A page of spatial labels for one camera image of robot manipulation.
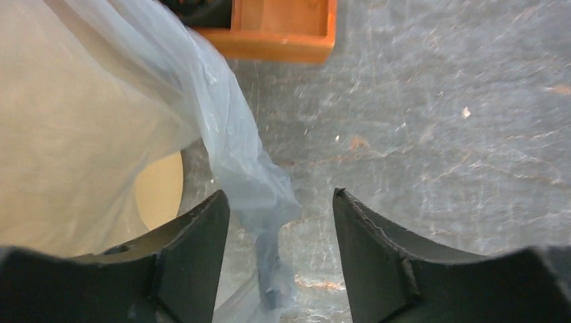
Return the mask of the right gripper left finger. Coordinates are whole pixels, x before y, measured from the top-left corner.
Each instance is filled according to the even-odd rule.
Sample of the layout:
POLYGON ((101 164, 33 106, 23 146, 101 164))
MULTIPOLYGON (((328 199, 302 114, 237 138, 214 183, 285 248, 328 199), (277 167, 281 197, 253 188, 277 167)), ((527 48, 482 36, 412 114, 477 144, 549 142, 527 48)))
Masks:
POLYGON ((222 191, 101 254, 1 248, 2 322, 210 322, 230 209, 222 191))

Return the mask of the orange wooden divided tray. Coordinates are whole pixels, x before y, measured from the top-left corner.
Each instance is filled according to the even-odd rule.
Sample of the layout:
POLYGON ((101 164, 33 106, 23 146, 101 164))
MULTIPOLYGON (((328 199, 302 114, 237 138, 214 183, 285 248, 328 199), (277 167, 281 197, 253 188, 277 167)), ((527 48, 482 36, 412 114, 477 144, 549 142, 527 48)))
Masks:
POLYGON ((232 2, 229 28, 195 30, 231 59, 323 64, 336 17, 336 0, 242 0, 232 2))

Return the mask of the yellow plastic trash bin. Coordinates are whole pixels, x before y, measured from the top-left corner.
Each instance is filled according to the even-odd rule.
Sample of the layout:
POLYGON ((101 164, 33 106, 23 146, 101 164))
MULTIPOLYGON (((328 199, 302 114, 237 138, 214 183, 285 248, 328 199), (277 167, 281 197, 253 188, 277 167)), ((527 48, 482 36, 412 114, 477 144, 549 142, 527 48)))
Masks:
POLYGON ((137 176, 137 207, 148 230, 154 230, 177 217, 183 182, 181 152, 155 161, 137 176))

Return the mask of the black orange rolled tie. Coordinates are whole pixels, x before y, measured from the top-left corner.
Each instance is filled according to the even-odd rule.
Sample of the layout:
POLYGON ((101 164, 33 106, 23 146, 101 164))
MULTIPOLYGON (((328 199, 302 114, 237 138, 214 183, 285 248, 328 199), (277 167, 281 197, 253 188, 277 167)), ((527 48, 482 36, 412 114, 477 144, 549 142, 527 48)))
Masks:
POLYGON ((229 29, 232 0, 160 0, 184 25, 202 28, 229 29))

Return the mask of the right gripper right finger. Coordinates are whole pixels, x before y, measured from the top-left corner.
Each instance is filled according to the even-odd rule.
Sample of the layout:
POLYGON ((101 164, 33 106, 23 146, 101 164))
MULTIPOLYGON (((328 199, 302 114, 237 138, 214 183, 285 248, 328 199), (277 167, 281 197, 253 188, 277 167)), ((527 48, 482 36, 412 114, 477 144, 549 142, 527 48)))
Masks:
POLYGON ((570 247, 483 256, 375 213, 343 188, 333 216, 354 322, 569 322, 570 247))

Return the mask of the translucent blue plastic trash bag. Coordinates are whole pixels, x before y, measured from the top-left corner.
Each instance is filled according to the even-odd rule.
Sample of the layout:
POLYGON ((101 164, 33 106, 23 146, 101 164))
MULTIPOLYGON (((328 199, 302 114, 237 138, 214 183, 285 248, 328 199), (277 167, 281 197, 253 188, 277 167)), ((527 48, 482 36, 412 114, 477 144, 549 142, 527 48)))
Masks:
POLYGON ((300 205, 225 58, 157 1, 1 2, 1 248, 73 258, 152 231, 136 178, 197 140, 230 209, 210 322, 278 322, 300 205))

